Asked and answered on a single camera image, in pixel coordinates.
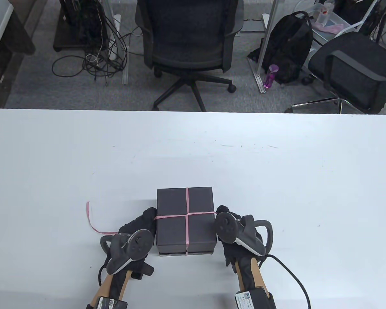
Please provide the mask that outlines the person's left hand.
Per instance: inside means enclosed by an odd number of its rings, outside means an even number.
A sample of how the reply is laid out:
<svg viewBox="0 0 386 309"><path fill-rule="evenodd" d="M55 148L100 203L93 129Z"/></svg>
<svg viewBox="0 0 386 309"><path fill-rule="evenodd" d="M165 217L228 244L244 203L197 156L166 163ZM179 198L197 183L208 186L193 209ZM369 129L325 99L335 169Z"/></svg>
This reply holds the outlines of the person's left hand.
<svg viewBox="0 0 386 309"><path fill-rule="evenodd" d="M115 235L104 235L100 239L106 253L104 268L112 275L113 282L122 284L127 272L141 280L151 276L154 267L145 262L156 236L156 208L146 209L142 215L122 226Z"/></svg>

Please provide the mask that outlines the person's right hand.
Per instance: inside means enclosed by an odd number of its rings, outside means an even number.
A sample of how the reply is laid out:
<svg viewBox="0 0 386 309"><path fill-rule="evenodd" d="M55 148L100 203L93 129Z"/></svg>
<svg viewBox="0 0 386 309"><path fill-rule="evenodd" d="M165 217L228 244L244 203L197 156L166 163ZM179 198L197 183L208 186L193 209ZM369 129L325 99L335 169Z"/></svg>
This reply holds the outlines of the person's right hand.
<svg viewBox="0 0 386 309"><path fill-rule="evenodd" d="M273 242L272 226L266 220L254 220L253 215L240 216L227 206L216 210L216 234L224 249L226 266L231 265L242 279L253 279L252 260L256 266L264 262Z"/></svg>

